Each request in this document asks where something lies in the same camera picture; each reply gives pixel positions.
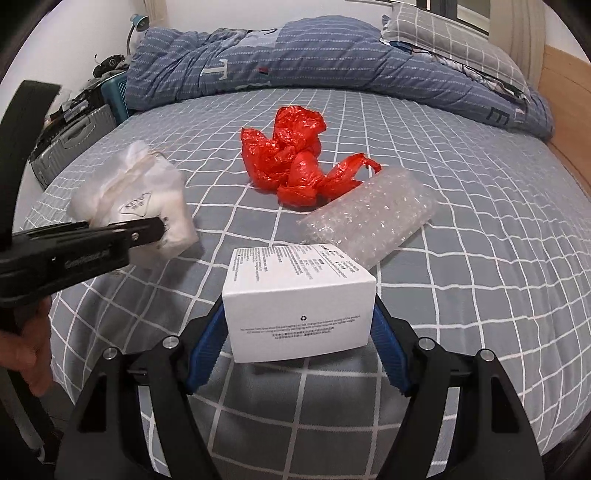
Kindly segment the person's left hand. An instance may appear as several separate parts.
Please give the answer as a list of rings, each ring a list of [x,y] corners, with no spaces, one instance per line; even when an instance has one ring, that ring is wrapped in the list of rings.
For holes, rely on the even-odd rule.
[[[17,333],[1,332],[1,366],[19,372],[31,393],[42,397],[52,386],[51,322],[52,298],[20,306],[11,320],[16,322]]]

